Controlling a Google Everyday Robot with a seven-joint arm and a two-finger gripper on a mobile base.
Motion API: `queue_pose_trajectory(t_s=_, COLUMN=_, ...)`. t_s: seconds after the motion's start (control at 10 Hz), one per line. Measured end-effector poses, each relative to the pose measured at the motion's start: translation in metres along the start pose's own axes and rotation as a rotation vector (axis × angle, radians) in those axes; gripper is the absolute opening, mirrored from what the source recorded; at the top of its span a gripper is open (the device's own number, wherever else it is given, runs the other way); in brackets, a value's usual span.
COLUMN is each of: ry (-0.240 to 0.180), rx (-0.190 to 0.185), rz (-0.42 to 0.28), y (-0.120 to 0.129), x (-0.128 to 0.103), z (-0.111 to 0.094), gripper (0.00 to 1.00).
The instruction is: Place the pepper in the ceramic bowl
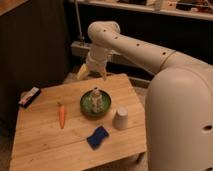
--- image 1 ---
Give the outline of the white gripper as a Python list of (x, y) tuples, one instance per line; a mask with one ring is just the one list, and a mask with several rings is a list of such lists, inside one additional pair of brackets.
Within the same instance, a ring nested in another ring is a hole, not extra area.
[(83, 64), (78, 73), (77, 79), (82, 80), (90, 71), (100, 72), (104, 81), (107, 80), (106, 65), (110, 51), (106, 48), (93, 44), (86, 57), (86, 64)]

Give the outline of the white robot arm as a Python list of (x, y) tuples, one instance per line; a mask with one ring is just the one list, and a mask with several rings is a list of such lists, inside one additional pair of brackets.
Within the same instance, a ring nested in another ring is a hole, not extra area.
[(213, 66), (173, 49), (125, 36), (115, 21), (88, 27), (92, 41), (78, 72), (106, 74), (111, 50), (154, 76), (145, 99), (149, 171), (213, 171)]

